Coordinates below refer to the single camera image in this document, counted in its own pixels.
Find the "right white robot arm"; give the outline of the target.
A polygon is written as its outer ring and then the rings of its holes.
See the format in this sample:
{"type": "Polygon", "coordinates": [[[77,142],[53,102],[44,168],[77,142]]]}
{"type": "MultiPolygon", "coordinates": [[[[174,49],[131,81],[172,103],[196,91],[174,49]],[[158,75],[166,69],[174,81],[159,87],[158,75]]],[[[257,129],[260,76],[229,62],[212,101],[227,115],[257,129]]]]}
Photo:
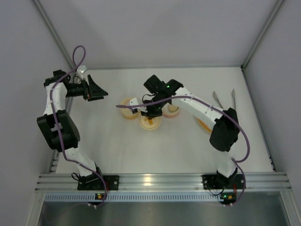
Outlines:
{"type": "Polygon", "coordinates": [[[148,119],[159,117],[163,114],[163,107],[171,104],[191,113],[208,127],[211,131],[209,143],[215,149],[217,160],[216,182],[223,188],[229,187],[238,172],[231,151],[240,132],[236,110],[215,108],[174,79],[164,82],[153,75],[144,83],[144,87],[152,94],[152,99],[143,102],[146,104],[146,109],[141,112],[143,116],[148,119]]]}

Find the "white round bun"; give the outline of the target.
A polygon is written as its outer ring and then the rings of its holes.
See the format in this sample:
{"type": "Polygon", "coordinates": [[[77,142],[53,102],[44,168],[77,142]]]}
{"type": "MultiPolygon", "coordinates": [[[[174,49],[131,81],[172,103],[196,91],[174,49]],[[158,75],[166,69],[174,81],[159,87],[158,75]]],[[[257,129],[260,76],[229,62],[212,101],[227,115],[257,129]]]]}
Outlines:
{"type": "Polygon", "coordinates": [[[168,108],[168,111],[169,111],[170,113],[175,113],[175,112],[177,112],[178,109],[179,109],[179,107],[177,107],[177,106],[175,106],[175,105],[169,105],[167,108],[168,108]]]}

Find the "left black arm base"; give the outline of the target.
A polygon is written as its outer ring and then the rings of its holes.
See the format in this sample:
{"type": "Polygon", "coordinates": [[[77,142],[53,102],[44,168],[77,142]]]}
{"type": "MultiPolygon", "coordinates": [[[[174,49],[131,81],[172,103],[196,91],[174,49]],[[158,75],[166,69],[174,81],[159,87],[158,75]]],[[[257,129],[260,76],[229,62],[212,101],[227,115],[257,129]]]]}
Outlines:
{"type": "Polygon", "coordinates": [[[77,190],[80,191],[117,191],[119,189],[119,176],[118,175],[103,175],[100,179],[97,175],[91,174],[87,177],[80,177],[77,190]]]}

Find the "metal tongs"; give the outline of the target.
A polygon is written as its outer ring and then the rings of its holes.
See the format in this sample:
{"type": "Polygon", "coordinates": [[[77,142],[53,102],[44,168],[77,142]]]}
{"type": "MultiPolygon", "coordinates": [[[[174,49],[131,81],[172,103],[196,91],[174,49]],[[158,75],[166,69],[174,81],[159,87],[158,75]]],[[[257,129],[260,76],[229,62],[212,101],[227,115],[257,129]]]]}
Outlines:
{"type": "Polygon", "coordinates": [[[232,91],[226,92],[223,95],[218,95],[213,91],[212,97],[220,108],[225,109],[226,106],[231,106],[234,110],[237,110],[235,89],[232,89],[232,91]]]}

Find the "fish-shaped woven basket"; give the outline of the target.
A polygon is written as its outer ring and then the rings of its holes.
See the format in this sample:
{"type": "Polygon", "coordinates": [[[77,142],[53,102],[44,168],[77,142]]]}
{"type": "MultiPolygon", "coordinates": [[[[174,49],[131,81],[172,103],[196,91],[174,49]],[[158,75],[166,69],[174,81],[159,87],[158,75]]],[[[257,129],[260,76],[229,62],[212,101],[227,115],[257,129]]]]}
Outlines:
{"type": "Polygon", "coordinates": [[[199,123],[199,125],[201,126],[202,129],[204,129],[206,132],[208,132],[209,134],[212,133],[213,131],[213,127],[214,124],[210,121],[202,121],[201,119],[196,117],[197,122],[199,123]]]}

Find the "cream lid orange handle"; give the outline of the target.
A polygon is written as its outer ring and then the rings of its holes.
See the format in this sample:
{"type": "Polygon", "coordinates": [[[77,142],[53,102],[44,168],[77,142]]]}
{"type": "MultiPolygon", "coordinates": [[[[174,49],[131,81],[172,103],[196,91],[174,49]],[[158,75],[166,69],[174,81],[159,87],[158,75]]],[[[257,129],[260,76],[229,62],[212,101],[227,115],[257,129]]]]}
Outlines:
{"type": "Polygon", "coordinates": [[[139,125],[146,130],[155,130],[161,125],[161,117],[156,117],[151,120],[149,120],[145,116],[139,117],[139,125]]]}

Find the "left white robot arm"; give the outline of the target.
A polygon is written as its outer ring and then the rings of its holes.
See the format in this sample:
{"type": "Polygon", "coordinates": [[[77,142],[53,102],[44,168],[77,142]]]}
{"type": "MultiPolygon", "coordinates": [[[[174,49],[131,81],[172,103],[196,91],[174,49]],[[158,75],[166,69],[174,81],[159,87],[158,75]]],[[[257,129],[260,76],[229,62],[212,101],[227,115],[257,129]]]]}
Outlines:
{"type": "Polygon", "coordinates": [[[74,163],[79,173],[72,173],[78,182],[78,190],[106,190],[107,184],[97,164],[79,149],[80,133],[66,110],[68,97],[83,97],[87,101],[101,100],[108,93],[100,88],[89,75],[80,83],[70,82],[70,75],[62,70],[53,72],[53,77],[44,82],[47,104],[37,125],[52,150],[63,154],[67,162],[74,163]]]}

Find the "aluminium mounting rail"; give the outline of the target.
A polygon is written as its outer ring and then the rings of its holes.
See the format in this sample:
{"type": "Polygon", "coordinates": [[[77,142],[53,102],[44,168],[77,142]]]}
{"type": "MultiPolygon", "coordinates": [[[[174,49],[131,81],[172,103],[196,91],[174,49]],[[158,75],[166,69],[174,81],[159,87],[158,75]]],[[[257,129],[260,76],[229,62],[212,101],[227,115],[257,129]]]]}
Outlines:
{"type": "MultiPolygon", "coordinates": [[[[200,173],[175,174],[119,174],[108,175],[119,192],[201,192],[205,191],[211,178],[200,173]]],[[[283,172],[246,173],[239,180],[246,191],[283,191],[292,188],[283,172]]],[[[35,187],[36,192],[77,191],[78,182],[70,174],[42,174],[35,187]]]]}

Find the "orange bowl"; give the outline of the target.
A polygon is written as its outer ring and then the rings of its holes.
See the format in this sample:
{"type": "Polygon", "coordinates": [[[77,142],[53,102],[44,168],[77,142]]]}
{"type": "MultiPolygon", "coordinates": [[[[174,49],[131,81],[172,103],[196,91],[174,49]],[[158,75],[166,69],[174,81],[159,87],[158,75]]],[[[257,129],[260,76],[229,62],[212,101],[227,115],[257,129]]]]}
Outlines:
{"type": "Polygon", "coordinates": [[[138,118],[140,115],[139,112],[132,113],[131,111],[129,111],[129,112],[122,111],[121,114],[125,119],[128,119],[128,120],[134,120],[134,119],[138,118]]]}

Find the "cream lid pink handle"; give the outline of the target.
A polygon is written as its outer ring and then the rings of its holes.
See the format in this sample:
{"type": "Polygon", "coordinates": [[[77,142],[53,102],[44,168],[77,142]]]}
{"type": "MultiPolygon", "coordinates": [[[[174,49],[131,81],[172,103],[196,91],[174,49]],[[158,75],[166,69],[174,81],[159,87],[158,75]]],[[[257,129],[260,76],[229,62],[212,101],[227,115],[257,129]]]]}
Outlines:
{"type": "MultiPolygon", "coordinates": [[[[133,99],[133,97],[127,97],[127,98],[125,98],[124,100],[122,100],[120,102],[120,105],[130,106],[131,99],[133,99]]],[[[121,111],[122,114],[129,114],[129,115],[138,113],[140,111],[139,109],[131,110],[129,108],[120,108],[119,110],[121,111]]]]}

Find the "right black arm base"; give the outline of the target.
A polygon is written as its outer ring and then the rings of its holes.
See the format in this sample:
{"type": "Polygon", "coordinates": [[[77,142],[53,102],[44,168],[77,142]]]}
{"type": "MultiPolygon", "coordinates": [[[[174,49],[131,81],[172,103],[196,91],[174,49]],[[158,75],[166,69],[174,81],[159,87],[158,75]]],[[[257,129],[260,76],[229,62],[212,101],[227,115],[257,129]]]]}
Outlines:
{"type": "Polygon", "coordinates": [[[242,174],[237,174],[235,177],[227,179],[224,176],[217,174],[204,174],[201,176],[203,188],[205,190],[233,190],[242,189],[244,187],[244,178],[242,174]]]}

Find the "pink bowl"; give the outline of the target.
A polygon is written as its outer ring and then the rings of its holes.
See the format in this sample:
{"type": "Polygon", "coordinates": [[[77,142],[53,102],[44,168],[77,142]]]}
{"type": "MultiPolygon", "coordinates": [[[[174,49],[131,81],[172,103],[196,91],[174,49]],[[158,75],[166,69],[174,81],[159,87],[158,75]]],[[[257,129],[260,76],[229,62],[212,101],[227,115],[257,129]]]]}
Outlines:
{"type": "Polygon", "coordinates": [[[178,111],[175,113],[170,113],[167,108],[169,105],[170,104],[164,106],[164,108],[162,109],[163,116],[166,118],[174,118],[180,113],[181,109],[179,108],[178,111]]]}

